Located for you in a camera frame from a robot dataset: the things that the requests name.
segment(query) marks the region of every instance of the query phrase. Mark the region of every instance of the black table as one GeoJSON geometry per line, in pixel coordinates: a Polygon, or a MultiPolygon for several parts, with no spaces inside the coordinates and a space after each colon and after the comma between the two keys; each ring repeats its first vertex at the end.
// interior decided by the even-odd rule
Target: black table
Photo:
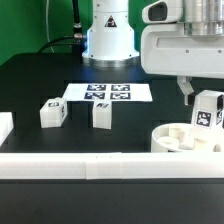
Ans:
{"type": "MultiPolygon", "coordinates": [[[[194,79],[197,90],[224,81],[194,79]]],[[[150,76],[140,65],[93,68],[70,54],[21,54],[0,67],[0,111],[15,128],[2,153],[148,152],[158,125],[191,120],[175,77],[150,76]],[[113,103],[112,130],[92,128],[91,102],[69,103],[61,128],[41,129],[39,110],[69,83],[148,83],[153,103],[113,103]]],[[[211,224],[224,220],[223,180],[1,180],[0,220],[11,223],[211,224]]]]}
{"type": "Polygon", "coordinates": [[[0,111],[14,112],[15,129],[1,152],[147,152],[160,124],[190,122],[176,78],[145,74],[140,65],[93,68],[70,54],[22,54],[0,68],[0,111]],[[153,103],[115,102],[112,129],[92,128],[92,102],[68,103],[61,128],[41,129],[39,111],[69,83],[148,83],[153,103]]]}

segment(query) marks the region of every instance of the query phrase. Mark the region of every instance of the white block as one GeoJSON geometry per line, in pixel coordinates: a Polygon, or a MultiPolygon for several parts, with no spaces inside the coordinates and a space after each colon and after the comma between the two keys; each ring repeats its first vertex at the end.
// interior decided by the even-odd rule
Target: white block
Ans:
{"type": "Polygon", "coordinates": [[[112,103],[97,100],[93,105],[93,127],[111,129],[112,103]]]}
{"type": "Polygon", "coordinates": [[[40,110],[41,127],[61,127],[67,114],[67,101],[65,99],[49,99],[40,110]]]}
{"type": "Polygon", "coordinates": [[[0,113],[0,146],[13,129],[12,113],[0,113]]]}

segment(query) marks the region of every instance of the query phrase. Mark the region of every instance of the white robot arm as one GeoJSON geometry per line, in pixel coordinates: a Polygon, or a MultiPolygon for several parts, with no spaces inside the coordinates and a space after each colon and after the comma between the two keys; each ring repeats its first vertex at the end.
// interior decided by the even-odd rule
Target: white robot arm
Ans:
{"type": "MultiPolygon", "coordinates": [[[[160,0],[142,12],[143,21],[153,24],[142,34],[142,67],[148,74],[177,76],[185,104],[194,92],[191,77],[224,79],[223,6],[224,0],[160,0]]],[[[191,137],[223,139],[223,96],[205,90],[194,97],[191,137]]]]}

